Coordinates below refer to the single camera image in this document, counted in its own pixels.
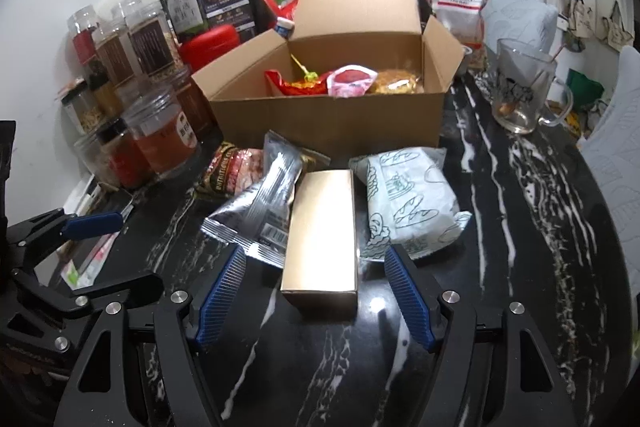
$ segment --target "spice jar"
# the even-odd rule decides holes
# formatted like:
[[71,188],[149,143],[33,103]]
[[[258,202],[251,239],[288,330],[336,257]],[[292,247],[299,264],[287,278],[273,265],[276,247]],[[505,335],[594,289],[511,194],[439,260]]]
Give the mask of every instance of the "spice jar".
[[74,143],[76,154],[95,178],[111,187],[120,187],[120,180],[109,165],[109,156],[102,150],[95,132]]
[[91,132],[104,119],[100,107],[89,91],[89,86],[83,79],[66,92],[61,102],[81,134]]
[[198,140],[174,90],[158,87],[122,115],[133,138],[157,174],[177,170],[196,150]]
[[122,113],[122,102],[103,63],[97,57],[92,58],[84,65],[84,74],[103,113],[111,117],[119,116]]
[[113,19],[124,19],[140,8],[142,8],[142,0],[122,0],[111,8],[111,17]]
[[152,82],[162,81],[182,66],[160,1],[127,16],[126,23],[142,71]]
[[213,129],[213,119],[209,103],[202,90],[191,78],[189,68],[186,66],[180,68],[168,79],[168,82],[174,88],[178,103],[187,116],[196,137],[202,139]]
[[123,187],[139,188],[153,177],[149,162],[122,118],[103,124],[95,134]]
[[125,80],[116,87],[116,93],[118,94],[118,98],[122,102],[122,105],[126,108],[141,96],[145,96],[146,93],[151,91],[152,87],[149,77],[146,76],[146,74],[142,74],[129,80]]
[[95,13],[94,7],[89,5],[78,10],[66,21],[69,34],[76,49],[76,55],[81,65],[85,65],[92,57],[95,57],[94,40],[92,33],[100,25],[100,19]]
[[180,44],[209,29],[201,0],[164,0],[164,4]]
[[95,52],[115,87],[142,74],[122,17],[104,23],[93,32],[92,37]]

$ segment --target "black marble countertop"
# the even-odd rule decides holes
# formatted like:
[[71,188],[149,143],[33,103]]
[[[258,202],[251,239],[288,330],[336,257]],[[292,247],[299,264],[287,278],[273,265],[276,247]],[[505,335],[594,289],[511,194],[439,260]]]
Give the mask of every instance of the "black marble countertop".
[[[597,425],[626,386],[631,325],[622,251],[587,165],[561,128],[508,134],[470,80],[447,96],[441,136],[447,180],[474,218],[417,266],[476,304],[522,302],[556,358],[578,425]],[[173,291],[210,266],[220,245],[199,229],[221,202],[195,198],[193,183],[218,141],[140,198],[98,282],[152,269]],[[362,201],[365,187],[356,184]],[[201,357],[225,425],[407,425],[433,357],[411,340],[382,264],[361,263],[350,322],[305,319],[278,291],[280,276],[248,258],[222,336]],[[148,353],[162,414],[152,346]],[[478,406],[470,390],[462,427],[475,425]]]

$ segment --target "barcode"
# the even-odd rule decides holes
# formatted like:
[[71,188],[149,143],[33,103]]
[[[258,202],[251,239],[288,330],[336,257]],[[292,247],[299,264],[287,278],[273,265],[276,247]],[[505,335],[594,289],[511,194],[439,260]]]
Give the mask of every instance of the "barcode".
[[277,229],[276,227],[272,227],[269,223],[264,224],[261,235],[263,238],[272,241],[279,247],[287,248],[287,239],[289,238],[289,234]]

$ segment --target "glass mug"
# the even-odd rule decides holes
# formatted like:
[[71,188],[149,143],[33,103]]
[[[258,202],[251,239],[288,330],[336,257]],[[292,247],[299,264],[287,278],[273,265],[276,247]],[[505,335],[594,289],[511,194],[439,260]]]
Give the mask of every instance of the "glass mug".
[[[557,63],[524,42],[498,41],[497,82],[492,112],[495,120],[515,134],[529,134],[538,123],[553,127],[574,106],[571,90],[555,82]],[[548,107],[552,84],[564,90],[564,109],[556,116]]]

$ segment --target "cardboard box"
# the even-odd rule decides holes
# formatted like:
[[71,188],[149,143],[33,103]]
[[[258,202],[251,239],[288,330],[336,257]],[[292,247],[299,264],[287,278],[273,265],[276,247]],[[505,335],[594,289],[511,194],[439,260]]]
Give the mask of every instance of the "cardboard box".
[[[294,54],[310,71],[348,64],[421,72],[425,93],[284,97],[265,70],[298,80]],[[300,0],[289,42],[273,31],[194,75],[225,139],[261,147],[273,129],[331,157],[437,146],[444,96],[462,61],[459,42],[436,19],[420,32],[417,0]]]
[[311,172],[296,191],[282,294],[297,307],[358,305],[353,175]]

